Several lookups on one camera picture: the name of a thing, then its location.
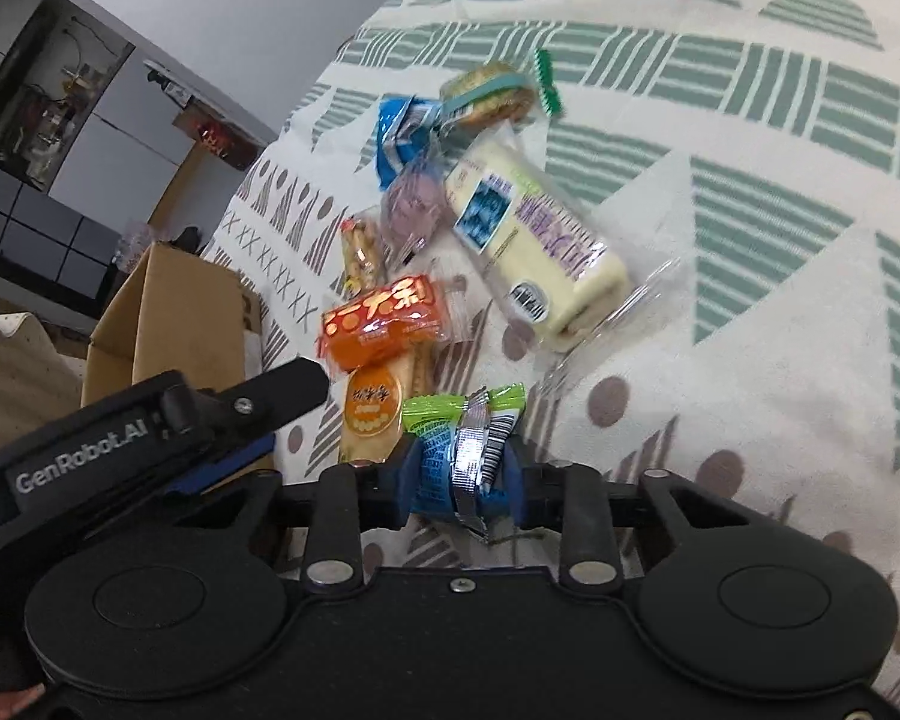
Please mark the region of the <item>blue silver snack packet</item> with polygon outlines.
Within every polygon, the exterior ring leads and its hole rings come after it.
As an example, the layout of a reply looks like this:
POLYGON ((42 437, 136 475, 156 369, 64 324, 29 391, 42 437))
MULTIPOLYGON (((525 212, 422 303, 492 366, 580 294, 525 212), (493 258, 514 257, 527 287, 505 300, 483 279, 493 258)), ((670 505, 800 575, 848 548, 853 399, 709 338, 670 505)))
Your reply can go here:
POLYGON ((486 539, 509 510, 505 447, 525 405, 521 383, 406 400, 401 422, 421 443, 414 512, 486 539))

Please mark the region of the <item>orange label cracker packet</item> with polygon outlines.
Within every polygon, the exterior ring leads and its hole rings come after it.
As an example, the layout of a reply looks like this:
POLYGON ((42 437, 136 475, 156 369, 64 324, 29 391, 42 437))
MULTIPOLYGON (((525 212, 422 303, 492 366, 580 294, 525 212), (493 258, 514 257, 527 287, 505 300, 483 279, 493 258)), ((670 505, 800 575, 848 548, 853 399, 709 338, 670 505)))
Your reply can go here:
POLYGON ((403 435, 406 400, 432 394, 432 344, 352 372, 344 395, 341 463, 382 463, 403 435))

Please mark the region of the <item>orange snack packet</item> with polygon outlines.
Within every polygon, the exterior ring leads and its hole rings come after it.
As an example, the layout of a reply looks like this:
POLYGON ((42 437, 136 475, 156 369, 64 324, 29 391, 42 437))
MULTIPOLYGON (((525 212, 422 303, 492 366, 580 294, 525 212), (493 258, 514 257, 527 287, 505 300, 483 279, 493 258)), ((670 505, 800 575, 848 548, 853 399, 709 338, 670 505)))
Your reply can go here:
POLYGON ((440 284, 429 275, 408 275, 325 310, 317 353, 334 371, 352 372, 414 344, 447 341, 452 330, 440 284))

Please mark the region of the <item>yellow bread stick packet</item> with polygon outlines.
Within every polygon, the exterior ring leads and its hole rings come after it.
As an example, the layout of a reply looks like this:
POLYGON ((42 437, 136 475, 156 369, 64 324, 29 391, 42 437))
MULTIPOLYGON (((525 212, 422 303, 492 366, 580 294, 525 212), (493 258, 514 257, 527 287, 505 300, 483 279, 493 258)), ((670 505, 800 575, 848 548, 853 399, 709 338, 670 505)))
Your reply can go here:
POLYGON ((341 221, 344 294, 357 298, 386 282, 380 229, 374 216, 352 215, 341 221))

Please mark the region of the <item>long cream cake packet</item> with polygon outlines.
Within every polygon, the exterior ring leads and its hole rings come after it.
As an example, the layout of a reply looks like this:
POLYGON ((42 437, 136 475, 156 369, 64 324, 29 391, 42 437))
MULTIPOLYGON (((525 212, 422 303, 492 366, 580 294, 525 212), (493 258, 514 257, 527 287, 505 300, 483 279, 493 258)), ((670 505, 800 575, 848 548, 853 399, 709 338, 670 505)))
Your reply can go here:
POLYGON ((505 318, 549 355, 580 358, 665 315, 683 257, 628 238, 559 187, 504 132, 478 135, 445 176, 455 241, 505 318))

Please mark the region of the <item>cream dotted cloth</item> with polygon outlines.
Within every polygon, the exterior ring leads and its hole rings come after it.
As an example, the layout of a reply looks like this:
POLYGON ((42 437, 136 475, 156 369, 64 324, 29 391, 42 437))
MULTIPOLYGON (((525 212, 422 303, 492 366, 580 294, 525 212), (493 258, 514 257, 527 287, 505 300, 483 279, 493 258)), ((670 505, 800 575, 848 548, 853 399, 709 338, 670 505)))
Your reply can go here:
POLYGON ((37 317, 0 316, 0 449, 80 408, 82 369, 61 356, 37 317))

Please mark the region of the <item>brown cardboard box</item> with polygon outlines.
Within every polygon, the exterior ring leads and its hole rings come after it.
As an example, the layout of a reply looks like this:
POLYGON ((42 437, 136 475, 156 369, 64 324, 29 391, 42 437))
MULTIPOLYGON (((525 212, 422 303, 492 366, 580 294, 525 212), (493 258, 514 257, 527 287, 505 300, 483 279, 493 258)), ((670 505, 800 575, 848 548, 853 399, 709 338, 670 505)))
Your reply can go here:
POLYGON ((214 392, 261 374, 261 304, 235 271, 154 244, 92 332, 82 403, 167 371, 214 392))

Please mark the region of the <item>purple clear snack packet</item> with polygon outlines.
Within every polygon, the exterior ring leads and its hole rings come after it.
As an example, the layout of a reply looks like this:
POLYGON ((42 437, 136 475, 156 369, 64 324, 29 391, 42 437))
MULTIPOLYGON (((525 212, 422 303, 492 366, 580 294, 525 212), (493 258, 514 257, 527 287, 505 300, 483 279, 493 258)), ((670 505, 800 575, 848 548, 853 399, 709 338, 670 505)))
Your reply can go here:
POLYGON ((443 172, 434 161, 408 164, 386 189, 382 199, 383 234, 391 255, 408 263, 432 241, 447 210, 443 172))

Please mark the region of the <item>blue wrapped snack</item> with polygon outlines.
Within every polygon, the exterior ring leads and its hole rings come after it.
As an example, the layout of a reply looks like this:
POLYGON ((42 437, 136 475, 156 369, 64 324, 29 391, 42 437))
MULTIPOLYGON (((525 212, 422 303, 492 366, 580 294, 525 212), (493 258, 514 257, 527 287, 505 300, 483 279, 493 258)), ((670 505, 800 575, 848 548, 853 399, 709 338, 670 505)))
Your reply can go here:
POLYGON ((436 99, 385 96, 377 110, 375 171, 386 190, 421 153, 429 148, 442 117, 436 99))

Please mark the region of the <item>round biscuit green wrapper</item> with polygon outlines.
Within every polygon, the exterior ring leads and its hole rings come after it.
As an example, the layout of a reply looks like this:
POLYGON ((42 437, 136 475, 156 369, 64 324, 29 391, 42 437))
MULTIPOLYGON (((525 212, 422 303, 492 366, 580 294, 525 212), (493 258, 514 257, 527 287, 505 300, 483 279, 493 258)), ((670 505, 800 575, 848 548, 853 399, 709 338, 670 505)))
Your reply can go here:
POLYGON ((443 128, 471 130, 521 121, 533 107, 549 119, 564 112, 546 49, 536 49, 525 70, 494 60, 460 73, 440 88, 440 105, 443 128))

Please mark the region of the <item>patterned white bedspread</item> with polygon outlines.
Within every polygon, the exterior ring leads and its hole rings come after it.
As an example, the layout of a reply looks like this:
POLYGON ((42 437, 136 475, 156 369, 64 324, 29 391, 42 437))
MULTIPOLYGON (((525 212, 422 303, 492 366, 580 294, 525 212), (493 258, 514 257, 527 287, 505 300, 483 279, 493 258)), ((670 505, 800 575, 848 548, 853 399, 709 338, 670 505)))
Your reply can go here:
MULTIPOLYGON (((523 153, 673 275, 559 385, 460 246, 442 392, 520 382, 539 461, 668 470, 863 559, 900 614, 900 0, 385 0, 230 200, 209 260, 260 294, 268 364, 312 355, 340 226, 379 196, 375 114, 553 59, 523 153)), ((900 620, 878 688, 900 706, 900 620)))

